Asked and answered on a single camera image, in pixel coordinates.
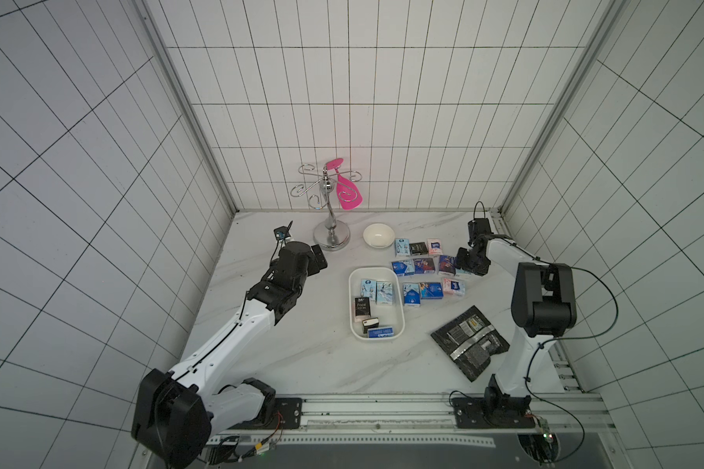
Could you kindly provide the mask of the blue orange tissue pack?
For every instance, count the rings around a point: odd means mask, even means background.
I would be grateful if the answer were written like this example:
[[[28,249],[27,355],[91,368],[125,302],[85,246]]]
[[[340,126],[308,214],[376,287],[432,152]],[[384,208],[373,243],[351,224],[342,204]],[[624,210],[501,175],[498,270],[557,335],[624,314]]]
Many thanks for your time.
[[[456,258],[449,255],[438,257],[438,274],[445,277],[455,277],[457,275]]]

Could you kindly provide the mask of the pink tissue pack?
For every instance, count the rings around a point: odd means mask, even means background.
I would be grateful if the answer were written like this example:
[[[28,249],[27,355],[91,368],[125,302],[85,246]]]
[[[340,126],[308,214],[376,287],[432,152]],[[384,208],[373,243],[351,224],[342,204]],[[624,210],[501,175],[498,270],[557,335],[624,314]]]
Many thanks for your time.
[[[465,283],[458,279],[443,279],[442,289],[445,295],[465,296]]]

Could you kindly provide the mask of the pink Tempo side pack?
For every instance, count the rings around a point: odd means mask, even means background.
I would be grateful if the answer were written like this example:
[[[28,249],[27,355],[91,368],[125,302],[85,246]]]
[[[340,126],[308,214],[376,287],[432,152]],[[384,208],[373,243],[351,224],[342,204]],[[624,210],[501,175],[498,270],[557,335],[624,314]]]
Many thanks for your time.
[[[431,256],[443,254],[441,240],[438,240],[437,238],[430,238],[429,240],[427,240],[426,247],[428,249],[428,254]]]

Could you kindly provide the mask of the blue red tissue pack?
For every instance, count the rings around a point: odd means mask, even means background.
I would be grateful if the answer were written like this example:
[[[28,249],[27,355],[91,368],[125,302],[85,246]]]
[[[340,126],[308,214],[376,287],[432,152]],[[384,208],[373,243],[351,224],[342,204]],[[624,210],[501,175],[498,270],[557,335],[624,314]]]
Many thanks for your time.
[[[435,261],[431,257],[413,259],[416,275],[430,275],[436,273]]]

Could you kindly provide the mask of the blue orange pack second row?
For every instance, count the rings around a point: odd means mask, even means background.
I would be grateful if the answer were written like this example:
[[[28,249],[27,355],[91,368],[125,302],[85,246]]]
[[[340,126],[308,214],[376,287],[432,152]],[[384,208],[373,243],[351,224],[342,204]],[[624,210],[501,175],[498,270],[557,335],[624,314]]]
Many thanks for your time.
[[[420,283],[420,299],[436,300],[444,297],[442,283]]]

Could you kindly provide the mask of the small black tissue pack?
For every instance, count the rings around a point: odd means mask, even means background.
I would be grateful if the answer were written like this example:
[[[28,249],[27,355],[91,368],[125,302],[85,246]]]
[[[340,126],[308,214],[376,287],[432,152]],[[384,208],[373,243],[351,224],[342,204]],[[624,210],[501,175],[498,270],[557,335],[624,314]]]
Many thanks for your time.
[[[429,254],[429,248],[425,242],[411,242],[410,254],[412,256],[426,256]]]

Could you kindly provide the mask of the blue white pack second row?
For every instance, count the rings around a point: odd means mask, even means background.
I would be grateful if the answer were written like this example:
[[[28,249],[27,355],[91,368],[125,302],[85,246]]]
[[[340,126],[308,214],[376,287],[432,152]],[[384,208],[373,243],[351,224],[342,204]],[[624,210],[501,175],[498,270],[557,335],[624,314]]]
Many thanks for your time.
[[[402,285],[402,297],[405,307],[420,307],[420,304],[422,304],[420,285],[418,283],[404,283]]]

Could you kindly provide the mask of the blue white tissue pack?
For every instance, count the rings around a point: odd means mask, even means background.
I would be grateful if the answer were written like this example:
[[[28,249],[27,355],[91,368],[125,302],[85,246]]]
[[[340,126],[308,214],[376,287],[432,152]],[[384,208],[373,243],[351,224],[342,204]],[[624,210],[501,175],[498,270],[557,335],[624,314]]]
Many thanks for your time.
[[[415,263],[411,259],[393,261],[391,268],[397,277],[409,277],[416,273]]]

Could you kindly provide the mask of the light blue tissue pack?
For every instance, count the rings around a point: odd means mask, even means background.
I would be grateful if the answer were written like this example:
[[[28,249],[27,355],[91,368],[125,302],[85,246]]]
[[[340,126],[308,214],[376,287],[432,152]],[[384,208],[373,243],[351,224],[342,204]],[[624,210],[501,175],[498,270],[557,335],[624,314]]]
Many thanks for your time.
[[[397,238],[394,241],[394,252],[397,258],[410,257],[412,255],[410,240]]]

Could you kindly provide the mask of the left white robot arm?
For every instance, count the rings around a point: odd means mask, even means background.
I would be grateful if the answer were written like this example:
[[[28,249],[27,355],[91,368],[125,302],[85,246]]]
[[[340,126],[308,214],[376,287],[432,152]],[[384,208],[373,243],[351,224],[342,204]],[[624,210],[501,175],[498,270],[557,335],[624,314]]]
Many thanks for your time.
[[[255,378],[226,385],[225,375],[296,305],[307,279],[327,266],[320,246],[285,242],[222,328],[169,371],[153,369],[142,379],[132,438],[166,467],[185,468],[216,434],[246,422],[271,421],[275,390]]]

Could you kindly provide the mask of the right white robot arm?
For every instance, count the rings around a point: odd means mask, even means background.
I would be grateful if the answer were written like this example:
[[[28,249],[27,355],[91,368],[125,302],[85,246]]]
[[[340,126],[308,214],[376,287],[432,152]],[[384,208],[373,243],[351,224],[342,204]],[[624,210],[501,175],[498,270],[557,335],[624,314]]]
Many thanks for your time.
[[[499,370],[481,397],[455,400],[461,428],[532,428],[531,369],[549,355],[551,344],[577,320],[571,268],[542,260],[505,234],[492,232],[486,218],[467,224],[469,248],[457,255],[459,269],[485,275],[493,264],[514,276],[510,312],[514,338]]]

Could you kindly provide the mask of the white storage box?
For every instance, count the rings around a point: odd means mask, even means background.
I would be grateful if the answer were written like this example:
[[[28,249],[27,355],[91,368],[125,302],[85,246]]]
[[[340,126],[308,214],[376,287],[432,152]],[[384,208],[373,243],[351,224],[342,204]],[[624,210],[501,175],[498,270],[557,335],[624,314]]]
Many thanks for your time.
[[[370,299],[371,317],[379,320],[380,328],[390,328],[387,337],[370,337],[363,326],[363,320],[357,320],[355,299],[362,297],[364,281],[390,283],[392,301],[390,304],[377,302],[377,291]],[[348,278],[349,326],[355,338],[362,342],[383,342],[399,338],[406,329],[403,293],[401,283],[391,267],[362,267],[351,272]]]

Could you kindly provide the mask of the chrome hook stand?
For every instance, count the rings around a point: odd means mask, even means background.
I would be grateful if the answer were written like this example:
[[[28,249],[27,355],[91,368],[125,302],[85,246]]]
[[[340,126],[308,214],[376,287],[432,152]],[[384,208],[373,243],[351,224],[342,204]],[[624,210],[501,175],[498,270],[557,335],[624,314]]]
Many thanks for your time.
[[[299,166],[298,173],[306,178],[306,184],[293,187],[291,196],[298,199],[306,197],[310,208],[326,212],[326,220],[314,229],[313,238],[320,248],[336,251],[347,246],[351,232],[348,225],[340,221],[334,213],[334,201],[339,205],[336,196],[336,177],[330,175],[325,165],[326,163],[323,166],[313,164]],[[356,185],[362,181],[362,175],[358,171],[343,170],[342,166],[340,171]]]

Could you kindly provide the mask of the black packaged item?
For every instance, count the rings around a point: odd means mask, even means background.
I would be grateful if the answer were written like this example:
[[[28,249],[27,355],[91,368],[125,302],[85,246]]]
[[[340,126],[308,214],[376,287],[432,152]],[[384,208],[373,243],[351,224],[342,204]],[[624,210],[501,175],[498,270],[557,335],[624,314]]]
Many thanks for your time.
[[[430,337],[470,382],[486,371],[493,356],[510,349],[508,341],[476,306],[432,332]]]

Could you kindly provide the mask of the black white tissue pack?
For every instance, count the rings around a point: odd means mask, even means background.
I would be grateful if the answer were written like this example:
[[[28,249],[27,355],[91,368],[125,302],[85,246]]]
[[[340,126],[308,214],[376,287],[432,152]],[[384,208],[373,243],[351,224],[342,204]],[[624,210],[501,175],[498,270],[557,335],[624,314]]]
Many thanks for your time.
[[[367,335],[368,331],[373,328],[378,328],[379,327],[379,318],[368,318],[363,320],[362,322],[363,326],[363,334]]]

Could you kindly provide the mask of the white ceramic bowl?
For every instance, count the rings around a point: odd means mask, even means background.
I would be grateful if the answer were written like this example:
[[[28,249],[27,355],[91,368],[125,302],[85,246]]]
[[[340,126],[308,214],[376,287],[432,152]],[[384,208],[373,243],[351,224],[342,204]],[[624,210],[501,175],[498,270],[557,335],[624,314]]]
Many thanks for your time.
[[[394,244],[396,236],[391,226],[383,223],[375,223],[365,228],[363,240],[365,244],[371,248],[385,249]]]

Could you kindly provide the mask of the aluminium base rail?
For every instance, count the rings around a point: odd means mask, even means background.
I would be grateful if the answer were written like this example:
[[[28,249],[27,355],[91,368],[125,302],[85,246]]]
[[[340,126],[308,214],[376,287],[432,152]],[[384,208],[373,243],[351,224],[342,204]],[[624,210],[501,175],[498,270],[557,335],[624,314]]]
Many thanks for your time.
[[[594,435],[615,426],[595,394],[551,394],[526,416],[483,415],[474,397],[454,394],[307,395],[279,397],[266,423],[226,426],[215,419],[204,436],[183,435],[201,451],[222,443],[457,444],[491,447],[494,435]]]

